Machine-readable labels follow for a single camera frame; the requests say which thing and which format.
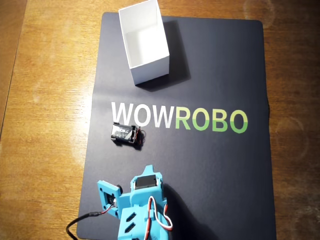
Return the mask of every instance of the cable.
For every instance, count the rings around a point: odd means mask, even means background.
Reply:
[[[148,201],[148,219],[146,221],[144,240],[148,239],[149,233],[150,233],[150,209],[151,209],[152,202],[153,202],[153,207],[154,207],[155,219],[158,222],[158,224],[167,231],[172,231],[172,229],[173,229],[172,221],[171,221],[170,217],[167,216],[168,205],[167,204],[164,205],[163,216],[167,220],[167,222],[169,222],[169,225],[164,225],[158,218],[158,210],[157,210],[156,200],[153,196],[150,196],[149,201]]]
[[[65,228],[66,233],[67,233],[73,240],[78,240],[78,238],[77,238],[75,235],[73,235],[73,234],[70,232],[70,230],[69,230],[69,228],[70,228],[73,224],[75,224],[75,223],[77,223],[77,222],[79,222],[79,221],[81,221],[81,220],[83,220],[83,219],[89,218],[89,217],[98,217],[98,216],[100,216],[100,215],[102,215],[102,214],[105,214],[106,212],[108,212],[108,211],[109,211],[110,209],[112,209],[113,207],[114,207],[114,202],[113,202],[105,211],[93,211],[93,212],[89,212],[89,213],[87,213],[87,214],[85,214],[85,215],[82,215],[82,216],[76,218],[75,220],[73,220],[72,222],[70,222],[70,223],[66,226],[66,228]]]

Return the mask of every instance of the wooden table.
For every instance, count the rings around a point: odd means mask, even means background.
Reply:
[[[65,227],[78,214],[102,14],[136,2],[0,0],[0,120],[6,108],[0,239],[69,239]],[[319,240],[319,1],[159,5],[165,16],[263,22],[277,239]]]

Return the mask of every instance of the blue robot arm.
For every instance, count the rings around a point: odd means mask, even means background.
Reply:
[[[163,193],[163,178],[160,172],[154,172],[152,165],[146,166],[141,175],[131,180],[131,192],[122,193],[120,186],[103,180],[97,185],[103,210],[112,207],[108,213],[120,219],[118,240],[144,240],[146,235],[152,240],[169,239],[168,230],[172,229],[172,223],[165,217],[167,199]],[[151,196],[156,207],[153,207]]]

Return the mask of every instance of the open cardboard box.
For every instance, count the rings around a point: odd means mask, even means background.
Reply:
[[[134,84],[169,73],[169,49],[157,0],[119,10],[122,37]]]

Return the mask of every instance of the black wire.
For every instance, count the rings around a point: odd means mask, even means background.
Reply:
[[[101,214],[102,214],[102,213],[101,213],[100,211],[93,211],[93,212],[89,212],[89,213],[87,213],[87,214],[85,214],[85,215],[82,215],[82,216],[76,218],[75,220],[73,220],[72,222],[70,222],[70,223],[66,226],[66,228],[65,228],[66,233],[67,233],[73,240],[78,240],[78,238],[70,232],[69,228],[70,228],[73,224],[75,224],[75,223],[77,223],[77,222],[79,222],[79,221],[81,221],[81,220],[83,220],[83,219],[86,219],[86,218],[89,218],[89,217],[98,217],[98,216],[100,216]]]

